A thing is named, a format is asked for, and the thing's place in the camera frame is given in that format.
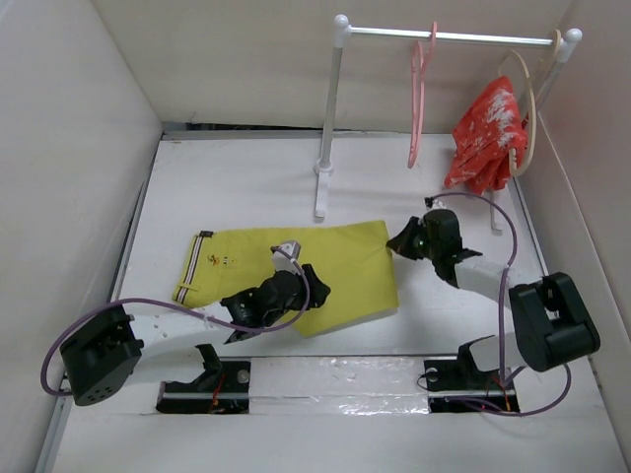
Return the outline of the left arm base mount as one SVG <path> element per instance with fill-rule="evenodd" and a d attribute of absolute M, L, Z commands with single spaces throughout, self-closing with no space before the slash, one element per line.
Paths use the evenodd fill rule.
<path fill-rule="evenodd" d="M 210 344 L 198 345 L 202 373 L 193 381 L 161 384 L 156 410 L 170 415 L 242 415 L 249 413 L 249 359 L 221 359 Z"/>

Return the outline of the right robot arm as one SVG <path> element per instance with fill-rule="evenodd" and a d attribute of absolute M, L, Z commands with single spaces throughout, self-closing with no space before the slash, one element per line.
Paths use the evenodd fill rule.
<path fill-rule="evenodd" d="M 479 387 L 492 372 L 512 368 L 547 372 L 600 349 L 596 325 L 568 274 L 516 270 L 465 247 L 451 210 L 410 218 L 386 247 L 410 260 L 430 261 L 442 281 L 497 303 L 500 318 L 510 313 L 511 331 L 499 328 L 496 336 L 459 347 L 466 358 L 456 363 L 456 376 L 466 387 Z"/>

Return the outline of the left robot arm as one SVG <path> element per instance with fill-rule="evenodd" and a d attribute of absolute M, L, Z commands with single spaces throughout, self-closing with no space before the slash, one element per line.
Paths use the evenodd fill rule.
<path fill-rule="evenodd" d="M 188 348 L 201 357 L 185 369 L 187 388 L 215 388 L 223 367 L 213 346 L 221 328 L 231 329 L 228 343 L 287 327 L 283 316 L 296 319 L 322 307 L 330 288 L 312 265 L 277 270 L 259 286 L 242 290 L 197 309 L 164 304 L 164 313 L 132 315 L 122 303 L 89 316 L 65 335 L 59 347 L 71 396 L 76 405 L 101 403 L 124 385 L 140 382 L 148 360 Z"/>

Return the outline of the pink plastic hanger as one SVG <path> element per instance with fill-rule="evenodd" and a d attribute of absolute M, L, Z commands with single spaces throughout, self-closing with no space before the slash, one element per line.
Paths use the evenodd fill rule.
<path fill-rule="evenodd" d="M 411 71 L 411 131 L 407 167 L 413 169 L 420 151 L 425 109 L 425 73 L 437 43 L 438 23 L 433 22 L 429 50 L 418 40 L 410 60 Z"/>

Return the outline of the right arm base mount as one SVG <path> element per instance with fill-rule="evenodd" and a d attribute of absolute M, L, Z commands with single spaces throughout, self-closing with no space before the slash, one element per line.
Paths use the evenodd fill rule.
<path fill-rule="evenodd" d="M 424 360 L 416 384 L 428 393 L 430 412 L 520 413 L 514 385 L 501 386 L 497 370 L 482 372 L 474 363 L 471 345 L 472 342 L 461 345 L 455 355 Z"/>

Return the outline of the yellow trousers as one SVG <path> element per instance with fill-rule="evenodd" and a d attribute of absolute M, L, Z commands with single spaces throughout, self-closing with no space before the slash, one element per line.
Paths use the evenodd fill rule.
<path fill-rule="evenodd" d="M 173 300 L 202 307 L 258 286 L 273 272 L 271 248 L 286 240 L 301 246 L 299 261 L 314 267 L 330 288 L 323 307 L 295 322 L 304 337 L 394 313 L 399 298 L 388 232 L 382 220 L 337 227 L 201 231 L 193 237 Z"/>

